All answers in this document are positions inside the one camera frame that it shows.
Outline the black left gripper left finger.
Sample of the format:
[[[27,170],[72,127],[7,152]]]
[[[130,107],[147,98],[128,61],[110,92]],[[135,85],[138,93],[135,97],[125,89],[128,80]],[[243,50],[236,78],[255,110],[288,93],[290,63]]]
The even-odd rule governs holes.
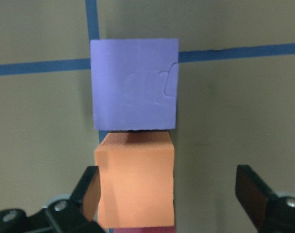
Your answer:
[[[22,209],[0,211],[0,233],[103,233],[94,220],[101,196],[97,166],[86,168],[68,199],[27,216]]]

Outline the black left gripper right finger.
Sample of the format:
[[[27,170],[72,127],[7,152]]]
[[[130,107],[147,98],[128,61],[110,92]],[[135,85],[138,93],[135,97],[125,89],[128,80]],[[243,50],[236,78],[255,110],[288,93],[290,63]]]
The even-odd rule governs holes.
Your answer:
[[[295,196],[279,195],[249,166],[236,168],[235,195],[259,233],[295,233]]]

